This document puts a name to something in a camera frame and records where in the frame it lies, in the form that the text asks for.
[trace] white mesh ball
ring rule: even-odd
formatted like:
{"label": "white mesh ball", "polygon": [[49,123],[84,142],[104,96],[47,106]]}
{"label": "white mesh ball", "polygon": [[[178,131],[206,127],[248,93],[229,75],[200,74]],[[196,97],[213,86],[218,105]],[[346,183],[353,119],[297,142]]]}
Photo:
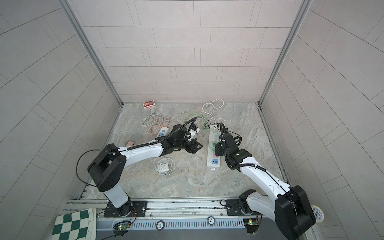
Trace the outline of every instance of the white mesh ball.
{"label": "white mesh ball", "polygon": [[324,221],[324,212],[321,208],[316,205],[311,205],[314,217],[316,218],[316,222]]}

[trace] grey wall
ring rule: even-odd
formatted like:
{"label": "grey wall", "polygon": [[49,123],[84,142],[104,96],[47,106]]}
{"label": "grey wall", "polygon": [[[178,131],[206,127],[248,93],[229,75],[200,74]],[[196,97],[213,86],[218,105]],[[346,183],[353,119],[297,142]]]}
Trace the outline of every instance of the grey wall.
{"label": "grey wall", "polygon": [[258,101],[301,4],[68,2],[126,103]]}
{"label": "grey wall", "polygon": [[55,0],[0,1],[0,239],[43,237],[118,109]]}
{"label": "grey wall", "polygon": [[328,240],[384,237],[384,1],[314,0],[262,108]]}

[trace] checkerboard mat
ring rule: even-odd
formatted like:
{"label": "checkerboard mat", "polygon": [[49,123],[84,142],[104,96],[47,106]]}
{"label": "checkerboard mat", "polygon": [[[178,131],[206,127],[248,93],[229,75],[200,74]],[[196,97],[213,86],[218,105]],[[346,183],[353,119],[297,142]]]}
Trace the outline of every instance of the checkerboard mat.
{"label": "checkerboard mat", "polygon": [[58,216],[51,240],[95,240],[96,209]]}

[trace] stone-patterned surface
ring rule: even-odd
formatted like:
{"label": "stone-patterned surface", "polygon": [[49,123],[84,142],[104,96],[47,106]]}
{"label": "stone-patterned surface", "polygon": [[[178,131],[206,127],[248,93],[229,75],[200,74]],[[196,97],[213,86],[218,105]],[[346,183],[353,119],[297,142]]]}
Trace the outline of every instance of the stone-patterned surface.
{"label": "stone-patterned surface", "polygon": [[[123,146],[128,140],[135,141],[136,144],[149,142],[153,139],[151,133],[149,131],[143,133],[140,127],[142,119],[149,113],[156,112],[170,116],[172,128],[176,124],[184,123],[188,113],[182,112],[190,110],[202,112],[201,106],[201,103],[157,104],[154,109],[143,109],[142,104],[126,104],[109,142],[117,146]],[[224,118],[225,126],[243,137],[240,148],[248,150],[263,167],[281,178],[281,171],[254,103],[225,103],[220,109],[213,109],[210,106],[204,110]],[[208,139],[209,131],[202,129],[198,141],[203,148],[196,154],[181,150],[167,155],[176,164],[172,175],[162,176],[153,171],[154,158],[128,166],[120,178],[122,187],[131,198],[238,196],[249,188],[264,193],[249,177],[237,170],[230,170],[224,160],[219,170],[210,170],[206,165]],[[93,187],[90,187],[84,196],[86,199],[106,198]]]}

